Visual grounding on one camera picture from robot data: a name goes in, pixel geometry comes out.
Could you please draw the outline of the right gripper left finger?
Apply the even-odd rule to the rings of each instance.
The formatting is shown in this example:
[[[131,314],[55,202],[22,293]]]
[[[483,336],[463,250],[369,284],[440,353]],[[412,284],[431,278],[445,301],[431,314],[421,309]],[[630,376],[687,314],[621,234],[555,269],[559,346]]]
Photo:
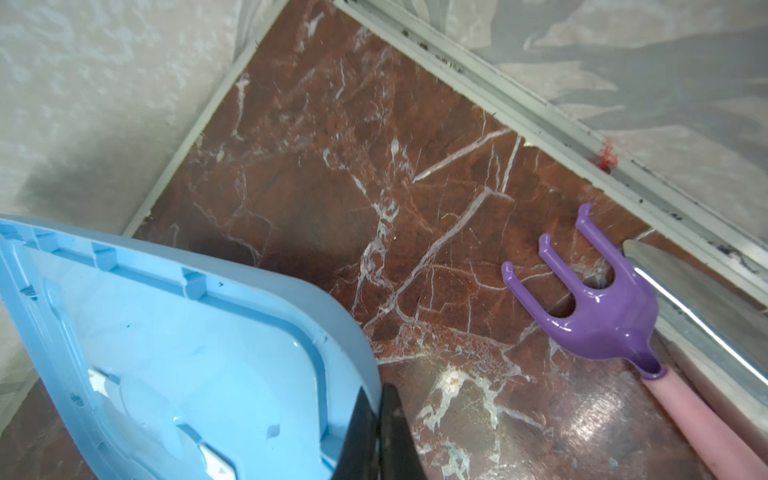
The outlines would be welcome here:
[[[379,478],[378,419],[368,397],[360,389],[332,480]]]

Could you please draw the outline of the blue plastic bin lid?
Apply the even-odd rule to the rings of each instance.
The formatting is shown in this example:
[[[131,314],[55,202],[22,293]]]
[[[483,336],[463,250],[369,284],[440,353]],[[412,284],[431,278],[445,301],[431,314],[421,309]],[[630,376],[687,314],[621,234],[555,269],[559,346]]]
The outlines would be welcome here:
[[[328,479],[380,403],[361,328],[297,278],[5,216],[1,298],[101,479]]]

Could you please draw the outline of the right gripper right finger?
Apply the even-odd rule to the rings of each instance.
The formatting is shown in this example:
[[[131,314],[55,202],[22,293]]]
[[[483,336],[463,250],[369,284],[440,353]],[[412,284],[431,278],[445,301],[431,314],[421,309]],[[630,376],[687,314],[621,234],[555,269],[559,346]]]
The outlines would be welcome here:
[[[382,386],[379,443],[381,479],[427,479],[398,390],[389,383]]]

